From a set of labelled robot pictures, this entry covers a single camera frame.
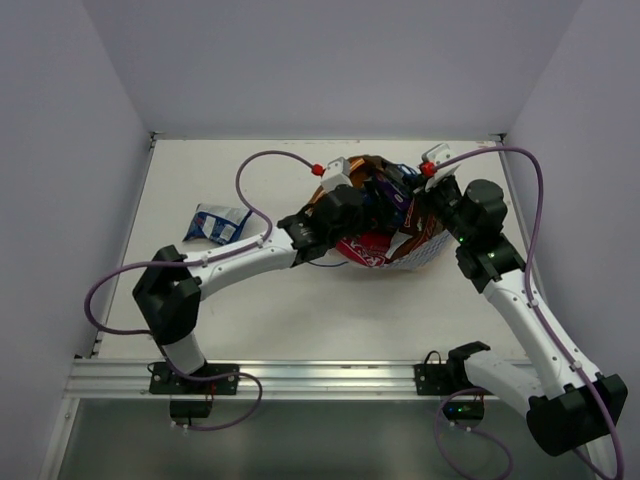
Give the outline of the blue paper bag handle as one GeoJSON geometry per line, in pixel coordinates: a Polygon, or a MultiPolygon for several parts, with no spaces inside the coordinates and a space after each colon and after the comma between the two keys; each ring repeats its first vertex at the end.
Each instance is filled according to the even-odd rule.
{"type": "Polygon", "coordinates": [[[409,165],[397,164],[396,167],[401,173],[402,178],[405,182],[416,180],[420,175],[419,171],[409,165]]]}

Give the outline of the checkered paper bag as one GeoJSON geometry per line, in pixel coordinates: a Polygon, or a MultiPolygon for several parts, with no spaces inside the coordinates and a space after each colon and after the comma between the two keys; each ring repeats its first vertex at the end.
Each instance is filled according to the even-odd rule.
{"type": "MultiPolygon", "coordinates": [[[[405,182],[402,178],[401,173],[396,167],[397,163],[391,162],[377,155],[361,155],[361,156],[363,156],[367,161],[371,161],[376,165],[375,170],[371,172],[371,176],[365,182],[373,182],[375,184],[374,174],[376,172],[382,172],[391,180],[393,180],[396,184],[398,184],[399,186],[403,186],[406,190],[410,191],[412,201],[414,201],[412,187],[417,183],[418,178],[413,181],[405,182]]],[[[387,233],[391,235],[395,233],[395,231],[404,223],[406,212],[400,212],[395,208],[394,229],[391,232],[387,232],[387,233]]],[[[381,268],[371,268],[371,269],[415,270],[420,267],[424,267],[428,263],[433,261],[440,253],[442,253],[442,251],[451,243],[451,241],[452,241],[451,235],[444,229],[444,231],[440,235],[436,236],[434,239],[423,244],[421,247],[418,247],[411,254],[403,258],[400,258],[399,260],[393,261],[388,265],[384,265],[381,268]]],[[[340,255],[336,251],[335,247],[333,248],[333,250],[337,255],[343,258],[342,261],[348,261],[345,257],[340,255]]],[[[354,266],[364,267],[364,266],[354,264],[352,262],[349,262],[349,264],[354,266]]]]}

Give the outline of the blue white cookie bag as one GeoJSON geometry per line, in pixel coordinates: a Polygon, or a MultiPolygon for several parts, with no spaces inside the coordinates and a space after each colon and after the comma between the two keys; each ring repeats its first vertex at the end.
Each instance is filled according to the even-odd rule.
{"type": "Polygon", "coordinates": [[[183,240],[206,239],[221,246],[234,243],[240,239],[251,214],[246,207],[200,203],[183,240]]]}

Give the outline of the brown Chips Ahoy bag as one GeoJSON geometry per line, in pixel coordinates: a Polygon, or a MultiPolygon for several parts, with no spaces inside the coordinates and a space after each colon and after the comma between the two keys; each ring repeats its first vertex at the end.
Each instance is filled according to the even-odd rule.
{"type": "Polygon", "coordinates": [[[412,201],[406,212],[404,223],[391,237],[385,258],[389,261],[399,260],[443,231],[441,222],[432,213],[425,213],[417,206],[416,201],[412,201]]]}

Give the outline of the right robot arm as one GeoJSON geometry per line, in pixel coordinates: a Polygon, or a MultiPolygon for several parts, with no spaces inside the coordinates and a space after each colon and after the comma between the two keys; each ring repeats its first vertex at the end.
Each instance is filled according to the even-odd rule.
{"type": "Polygon", "coordinates": [[[443,365],[451,389],[487,390],[522,415],[536,443],[559,456],[609,434],[628,388],[581,352],[533,284],[527,265],[503,234],[507,207],[496,183],[460,189],[452,174],[430,179],[416,203],[453,235],[458,267],[502,316],[535,372],[500,359],[481,341],[452,349],[443,365]]]}

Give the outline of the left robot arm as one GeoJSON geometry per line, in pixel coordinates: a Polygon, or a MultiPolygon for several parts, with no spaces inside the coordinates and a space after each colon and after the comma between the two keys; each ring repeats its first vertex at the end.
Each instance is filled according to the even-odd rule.
{"type": "Polygon", "coordinates": [[[260,274],[324,257],[346,237],[380,227],[394,216],[391,201],[371,183],[339,185],[298,212],[256,234],[216,250],[156,252],[132,295],[150,335],[185,392],[201,390],[207,361],[195,337],[200,303],[218,291],[260,274]]]}

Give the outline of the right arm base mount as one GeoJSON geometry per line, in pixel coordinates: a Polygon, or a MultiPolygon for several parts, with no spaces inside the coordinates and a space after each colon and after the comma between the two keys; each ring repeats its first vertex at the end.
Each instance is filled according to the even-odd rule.
{"type": "Polygon", "coordinates": [[[445,396],[465,389],[479,388],[492,395],[490,390],[472,384],[465,370],[465,362],[480,352],[491,348],[481,341],[456,347],[443,359],[436,350],[430,351],[422,362],[413,365],[414,384],[418,396],[445,396]]]}

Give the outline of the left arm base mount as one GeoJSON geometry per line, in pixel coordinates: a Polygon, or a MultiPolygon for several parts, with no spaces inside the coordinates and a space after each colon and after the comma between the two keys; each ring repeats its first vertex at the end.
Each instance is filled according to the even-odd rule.
{"type": "Polygon", "coordinates": [[[166,362],[147,365],[151,374],[149,392],[154,395],[227,395],[236,394],[239,365],[207,363],[189,374],[188,378],[176,374],[166,362]]]}

